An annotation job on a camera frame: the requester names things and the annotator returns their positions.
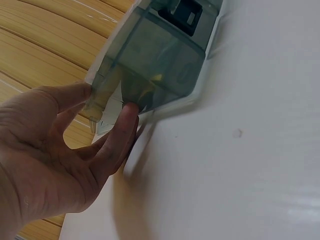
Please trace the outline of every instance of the translucent plastic container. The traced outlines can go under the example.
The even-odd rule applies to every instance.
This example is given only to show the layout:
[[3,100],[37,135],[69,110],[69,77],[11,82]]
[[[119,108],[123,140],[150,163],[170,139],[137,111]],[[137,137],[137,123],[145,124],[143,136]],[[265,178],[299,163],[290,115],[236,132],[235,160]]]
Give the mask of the translucent plastic container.
[[85,111],[93,125],[99,123],[98,134],[113,127],[126,103],[136,103],[144,114],[166,107],[174,110],[177,100],[192,95],[221,4],[221,0],[135,3],[86,77],[92,96]]

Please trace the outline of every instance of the wooden surface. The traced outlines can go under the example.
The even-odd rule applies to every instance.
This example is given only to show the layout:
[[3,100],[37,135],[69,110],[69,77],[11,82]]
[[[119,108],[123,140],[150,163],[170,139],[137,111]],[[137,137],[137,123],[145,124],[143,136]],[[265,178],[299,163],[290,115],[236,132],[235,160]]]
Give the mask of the wooden surface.
[[[0,1],[0,103],[38,86],[83,81],[101,47],[134,0]],[[93,140],[78,115],[64,134],[80,148]],[[64,215],[25,226],[27,240],[57,240]]]

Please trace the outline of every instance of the finger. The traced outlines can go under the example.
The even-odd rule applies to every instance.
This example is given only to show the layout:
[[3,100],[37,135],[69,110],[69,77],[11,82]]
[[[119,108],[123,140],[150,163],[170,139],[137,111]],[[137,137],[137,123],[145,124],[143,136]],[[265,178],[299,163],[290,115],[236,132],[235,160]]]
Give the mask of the finger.
[[120,157],[123,155],[136,127],[139,108],[133,103],[124,106],[104,145],[90,163],[90,170],[100,188],[113,174]]
[[53,125],[59,134],[63,135],[78,113],[84,108],[85,104],[81,103],[69,110],[61,112],[58,114]]
[[91,160],[96,156],[102,146],[105,144],[109,133],[101,137],[98,141],[93,143],[91,146],[81,147],[74,149],[73,151],[84,161]]
[[59,114],[88,100],[91,86],[82,82],[58,87],[41,86],[32,91],[42,93],[54,104],[56,114]]
[[57,114],[90,97],[91,87],[76,83],[62,87],[39,87],[3,103],[8,127],[19,139],[39,146],[47,137]]
[[112,175],[115,174],[119,170],[121,165],[127,160],[128,156],[134,146],[134,143],[136,141],[138,125],[139,125],[139,117],[137,117],[135,120],[135,125],[133,128],[131,137],[130,137],[126,147],[124,148],[120,158],[118,159],[118,162],[116,163],[115,168],[113,169]]

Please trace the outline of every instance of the white appliance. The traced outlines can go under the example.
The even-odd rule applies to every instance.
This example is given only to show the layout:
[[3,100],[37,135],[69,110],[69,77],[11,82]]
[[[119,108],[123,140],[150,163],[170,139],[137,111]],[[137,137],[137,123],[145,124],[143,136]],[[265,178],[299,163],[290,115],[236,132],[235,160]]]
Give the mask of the white appliance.
[[60,239],[318,239],[319,9],[224,0],[200,101],[158,122],[130,182],[109,179]]

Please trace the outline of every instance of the hand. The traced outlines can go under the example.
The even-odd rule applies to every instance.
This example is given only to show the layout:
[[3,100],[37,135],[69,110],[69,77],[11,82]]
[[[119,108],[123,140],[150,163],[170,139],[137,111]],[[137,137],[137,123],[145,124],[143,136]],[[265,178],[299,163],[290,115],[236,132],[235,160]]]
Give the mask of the hand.
[[32,220],[84,211],[127,157],[139,121],[132,103],[93,145],[65,144],[64,131],[90,94],[85,83],[40,87],[0,106],[1,234],[12,237]]

